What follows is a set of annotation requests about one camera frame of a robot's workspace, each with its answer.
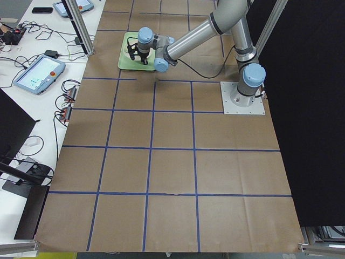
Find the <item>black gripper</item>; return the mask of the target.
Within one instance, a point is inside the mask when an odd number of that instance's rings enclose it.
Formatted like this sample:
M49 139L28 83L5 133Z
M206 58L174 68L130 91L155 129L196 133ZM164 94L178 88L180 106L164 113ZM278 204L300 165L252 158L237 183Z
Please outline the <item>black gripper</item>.
M137 47L137 54L140 56L141 63L143 65L147 65L148 64L147 58L149 56L149 53L150 53L150 49L142 49L139 46Z

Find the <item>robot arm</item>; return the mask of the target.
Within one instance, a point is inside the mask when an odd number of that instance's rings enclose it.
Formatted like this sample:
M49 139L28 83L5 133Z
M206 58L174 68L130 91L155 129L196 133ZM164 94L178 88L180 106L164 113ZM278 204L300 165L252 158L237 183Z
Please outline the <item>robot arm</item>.
M139 56L141 63L146 65L150 50L155 50L154 68L156 71L166 72L169 66L176 66L183 55L215 35L231 31L240 79L230 98L237 106L249 107L258 97L256 92L265 80L266 71L259 64L257 51L251 40L245 17L246 9L246 1L219 1L216 9L204 22L178 40L142 27L138 32L137 43L127 45L128 54L131 60Z

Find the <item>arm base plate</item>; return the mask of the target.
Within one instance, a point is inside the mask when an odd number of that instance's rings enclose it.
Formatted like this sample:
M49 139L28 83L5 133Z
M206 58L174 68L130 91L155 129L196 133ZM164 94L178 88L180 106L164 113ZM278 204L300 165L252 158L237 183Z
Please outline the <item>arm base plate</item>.
M234 81L220 82L224 114L265 115L262 97L256 98L259 90L252 97L246 97L239 93L237 85Z

